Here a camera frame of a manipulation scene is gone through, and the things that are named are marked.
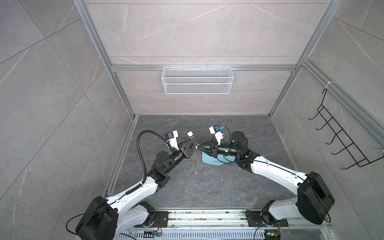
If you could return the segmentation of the glue stick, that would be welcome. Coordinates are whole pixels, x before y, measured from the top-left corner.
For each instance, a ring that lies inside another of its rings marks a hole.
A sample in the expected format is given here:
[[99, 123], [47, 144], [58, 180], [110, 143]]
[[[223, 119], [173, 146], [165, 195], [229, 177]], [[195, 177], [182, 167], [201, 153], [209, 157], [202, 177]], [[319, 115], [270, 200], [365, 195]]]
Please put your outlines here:
[[187, 135], [188, 135], [188, 137], [189, 137], [191, 140], [194, 140], [194, 139], [196, 138], [192, 131], [189, 131], [189, 132], [187, 133]]

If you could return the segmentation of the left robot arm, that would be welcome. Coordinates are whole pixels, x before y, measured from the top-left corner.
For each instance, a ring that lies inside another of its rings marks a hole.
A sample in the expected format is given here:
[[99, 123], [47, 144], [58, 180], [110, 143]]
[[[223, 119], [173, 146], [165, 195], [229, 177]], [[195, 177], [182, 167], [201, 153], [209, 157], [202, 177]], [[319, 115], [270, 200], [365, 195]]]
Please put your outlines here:
[[196, 144], [196, 140], [188, 140], [180, 143], [171, 154], [159, 152], [145, 179], [117, 195], [93, 199], [81, 216], [75, 234], [82, 240], [112, 240], [132, 227], [150, 226], [156, 211], [144, 199], [166, 185], [169, 172], [192, 156]]

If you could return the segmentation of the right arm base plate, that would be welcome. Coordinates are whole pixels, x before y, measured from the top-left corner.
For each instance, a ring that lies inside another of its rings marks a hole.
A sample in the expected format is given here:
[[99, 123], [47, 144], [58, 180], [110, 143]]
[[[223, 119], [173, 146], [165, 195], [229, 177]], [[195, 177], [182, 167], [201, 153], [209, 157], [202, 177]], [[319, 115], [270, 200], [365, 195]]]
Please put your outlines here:
[[288, 221], [275, 220], [269, 214], [265, 214], [262, 211], [245, 211], [246, 220], [249, 227], [288, 227]]

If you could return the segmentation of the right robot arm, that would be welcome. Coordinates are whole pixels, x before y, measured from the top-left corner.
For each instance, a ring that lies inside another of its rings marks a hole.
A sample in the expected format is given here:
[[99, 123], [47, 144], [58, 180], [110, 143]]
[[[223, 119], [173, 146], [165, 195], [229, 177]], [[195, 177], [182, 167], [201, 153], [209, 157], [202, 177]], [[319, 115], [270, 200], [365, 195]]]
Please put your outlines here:
[[213, 137], [212, 141], [200, 144], [198, 149], [214, 159], [234, 157], [234, 160], [224, 162], [266, 177], [295, 195], [287, 200], [269, 201], [260, 214], [264, 225], [272, 226], [288, 218], [304, 218], [316, 225], [331, 222], [329, 212], [335, 199], [321, 175], [297, 172], [271, 162], [249, 149], [248, 142], [243, 132], [235, 131], [227, 143], [222, 143], [221, 137]]

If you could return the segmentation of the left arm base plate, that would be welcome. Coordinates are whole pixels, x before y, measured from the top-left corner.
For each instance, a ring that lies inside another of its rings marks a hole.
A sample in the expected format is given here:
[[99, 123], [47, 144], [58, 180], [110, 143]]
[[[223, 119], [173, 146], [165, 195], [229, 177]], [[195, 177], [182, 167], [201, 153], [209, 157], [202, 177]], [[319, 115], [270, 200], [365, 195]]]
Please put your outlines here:
[[161, 228], [166, 228], [168, 226], [170, 212], [167, 211], [159, 211], [154, 214], [150, 214], [149, 227], [157, 228], [158, 224]]

